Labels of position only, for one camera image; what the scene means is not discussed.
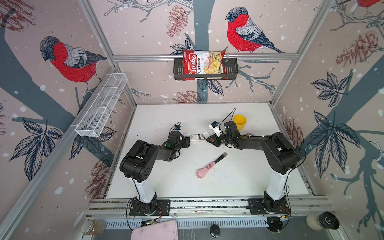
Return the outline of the white battery cover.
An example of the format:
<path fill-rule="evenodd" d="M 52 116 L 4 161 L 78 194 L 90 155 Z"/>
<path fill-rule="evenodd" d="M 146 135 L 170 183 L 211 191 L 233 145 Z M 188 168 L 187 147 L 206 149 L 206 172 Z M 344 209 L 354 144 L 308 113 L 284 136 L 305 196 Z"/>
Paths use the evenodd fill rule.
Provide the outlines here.
<path fill-rule="evenodd" d="M 202 133 L 202 136 L 203 136 L 204 139 L 206 139 L 206 138 L 208 138 L 210 136 L 210 133 L 205 131 L 205 132 Z"/>

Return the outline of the white remote control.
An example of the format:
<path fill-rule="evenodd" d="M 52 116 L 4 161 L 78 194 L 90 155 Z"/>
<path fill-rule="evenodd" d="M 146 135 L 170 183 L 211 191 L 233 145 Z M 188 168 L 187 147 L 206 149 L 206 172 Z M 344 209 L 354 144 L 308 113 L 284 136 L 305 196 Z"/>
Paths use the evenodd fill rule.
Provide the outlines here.
<path fill-rule="evenodd" d="M 184 134 L 184 137 L 189 142 L 200 142 L 201 141 L 201 137 L 198 134 Z"/>

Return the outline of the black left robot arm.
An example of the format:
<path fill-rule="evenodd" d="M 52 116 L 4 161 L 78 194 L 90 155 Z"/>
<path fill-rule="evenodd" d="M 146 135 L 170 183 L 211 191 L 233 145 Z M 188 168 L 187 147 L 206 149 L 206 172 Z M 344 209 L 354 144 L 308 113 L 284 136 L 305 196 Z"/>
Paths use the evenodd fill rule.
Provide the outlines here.
<path fill-rule="evenodd" d="M 169 200 L 157 200 L 149 176 L 157 160 L 171 162 L 180 156 L 181 149 L 190 147 L 191 137 L 173 130 L 162 145 L 149 144 L 138 140 L 124 156 L 120 171 L 133 181 L 137 196 L 130 201 L 128 208 L 132 217 L 168 216 Z"/>

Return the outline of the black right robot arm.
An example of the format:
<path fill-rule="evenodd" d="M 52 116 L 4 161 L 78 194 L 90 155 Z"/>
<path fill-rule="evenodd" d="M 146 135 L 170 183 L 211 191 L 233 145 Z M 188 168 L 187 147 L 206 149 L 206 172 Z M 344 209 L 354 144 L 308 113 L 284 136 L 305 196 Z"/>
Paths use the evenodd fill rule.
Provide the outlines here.
<path fill-rule="evenodd" d="M 241 135 L 234 121 L 226 122 L 224 126 L 225 132 L 222 132 L 219 124 L 213 122 L 210 127 L 215 133 L 206 137 L 206 141 L 217 148 L 224 144 L 238 150 L 263 151 L 272 172 L 264 199 L 257 207 L 269 214 L 279 210 L 287 213 L 283 208 L 287 195 L 285 189 L 290 173 L 301 159 L 299 151 L 280 132 L 267 136 Z"/>

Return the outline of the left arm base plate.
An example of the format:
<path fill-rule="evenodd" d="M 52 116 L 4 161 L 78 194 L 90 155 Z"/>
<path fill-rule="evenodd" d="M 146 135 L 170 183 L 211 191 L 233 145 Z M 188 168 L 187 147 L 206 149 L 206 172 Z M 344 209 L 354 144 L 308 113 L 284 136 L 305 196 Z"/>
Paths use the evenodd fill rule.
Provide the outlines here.
<path fill-rule="evenodd" d="M 131 217 L 143 217 L 143 216 L 168 216 L 171 208 L 170 200 L 152 200 L 146 204 L 137 199 L 131 201 L 128 206 L 129 215 Z"/>

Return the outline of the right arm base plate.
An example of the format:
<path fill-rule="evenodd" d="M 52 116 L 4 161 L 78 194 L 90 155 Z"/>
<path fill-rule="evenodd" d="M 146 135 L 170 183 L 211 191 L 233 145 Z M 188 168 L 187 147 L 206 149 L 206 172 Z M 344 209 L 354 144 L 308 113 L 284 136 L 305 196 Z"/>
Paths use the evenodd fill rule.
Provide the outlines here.
<path fill-rule="evenodd" d="M 291 213 L 287 198 L 278 201 L 272 199 L 248 199 L 248 209 L 252 215 L 289 215 Z"/>

